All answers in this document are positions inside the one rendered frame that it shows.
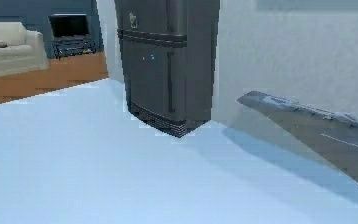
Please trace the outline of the dark grey refrigerator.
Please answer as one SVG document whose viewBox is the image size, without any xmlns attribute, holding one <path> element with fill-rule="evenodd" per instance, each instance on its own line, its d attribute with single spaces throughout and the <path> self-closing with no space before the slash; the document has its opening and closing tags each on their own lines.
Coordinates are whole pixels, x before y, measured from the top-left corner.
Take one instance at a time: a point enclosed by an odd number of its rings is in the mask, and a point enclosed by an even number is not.
<svg viewBox="0 0 358 224">
<path fill-rule="evenodd" d="M 182 137 L 211 120 L 220 0 L 114 0 L 128 111 Z M 168 111 L 167 52 L 175 112 Z"/>
</svg>

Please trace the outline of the cream sofa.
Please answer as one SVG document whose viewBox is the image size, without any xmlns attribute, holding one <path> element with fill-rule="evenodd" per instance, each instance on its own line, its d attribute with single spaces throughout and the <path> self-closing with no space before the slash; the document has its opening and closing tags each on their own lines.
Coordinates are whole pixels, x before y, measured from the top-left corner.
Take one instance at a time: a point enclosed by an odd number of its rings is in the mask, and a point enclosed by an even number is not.
<svg viewBox="0 0 358 224">
<path fill-rule="evenodd" d="M 49 68 L 43 34 L 21 22 L 0 22 L 0 76 Z"/>
</svg>

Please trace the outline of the black television set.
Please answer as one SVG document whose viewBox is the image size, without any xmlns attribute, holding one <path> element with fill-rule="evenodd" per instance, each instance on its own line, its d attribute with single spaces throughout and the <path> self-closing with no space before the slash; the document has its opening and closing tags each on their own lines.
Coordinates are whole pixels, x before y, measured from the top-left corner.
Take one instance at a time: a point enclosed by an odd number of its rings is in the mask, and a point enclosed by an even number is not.
<svg viewBox="0 0 358 224">
<path fill-rule="evenodd" d="M 85 36 L 89 34 L 85 14 L 51 15 L 49 22 L 55 38 Z"/>
</svg>

